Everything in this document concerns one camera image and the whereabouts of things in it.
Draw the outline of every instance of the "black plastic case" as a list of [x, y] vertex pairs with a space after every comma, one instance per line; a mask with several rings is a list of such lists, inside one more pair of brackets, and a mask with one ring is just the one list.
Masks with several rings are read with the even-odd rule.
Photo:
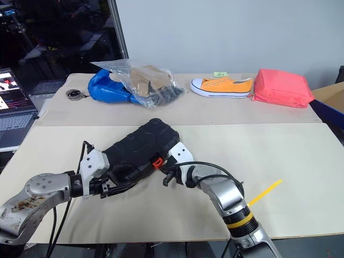
[[159, 118], [153, 118], [107, 150], [108, 177], [116, 184], [136, 182], [154, 171], [153, 162], [166, 159], [168, 151], [180, 141], [177, 131]]

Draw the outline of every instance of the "clear plastic bag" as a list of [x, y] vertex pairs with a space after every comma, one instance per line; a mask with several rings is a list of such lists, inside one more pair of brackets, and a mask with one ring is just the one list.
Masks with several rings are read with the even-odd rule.
[[132, 59], [92, 62], [92, 64], [113, 72], [116, 81], [135, 96], [141, 105], [155, 108], [166, 105], [184, 94], [172, 73], [165, 68]]

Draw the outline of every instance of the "yellow stick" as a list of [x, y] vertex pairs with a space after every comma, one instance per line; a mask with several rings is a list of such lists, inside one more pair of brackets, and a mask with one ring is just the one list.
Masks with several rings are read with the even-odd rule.
[[255, 204], [256, 202], [258, 202], [261, 198], [263, 198], [265, 195], [267, 195], [269, 192], [271, 192], [276, 186], [278, 186], [280, 183], [282, 182], [282, 179], [276, 181], [275, 183], [273, 183], [271, 186], [269, 186], [264, 192], [262, 192], [260, 195], [258, 195], [257, 197], [255, 197], [253, 200], [251, 200], [247, 206], [252, 206], [253, 204]]

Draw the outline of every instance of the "red bag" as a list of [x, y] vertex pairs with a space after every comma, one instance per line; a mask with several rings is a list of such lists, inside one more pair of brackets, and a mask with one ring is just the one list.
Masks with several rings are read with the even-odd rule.
[[260, 69], [254, 81], [253, 100], [306, 108], [314, 96], [305, 77], [285, 71]]

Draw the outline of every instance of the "red latch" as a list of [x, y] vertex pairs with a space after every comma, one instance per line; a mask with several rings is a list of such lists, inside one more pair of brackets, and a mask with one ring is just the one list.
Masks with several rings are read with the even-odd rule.
[[162, 164], [163, 164], [162, 158], [158, 158], [156, 161], [152, 163], [155, 169], [159, 169], [162, 166]]

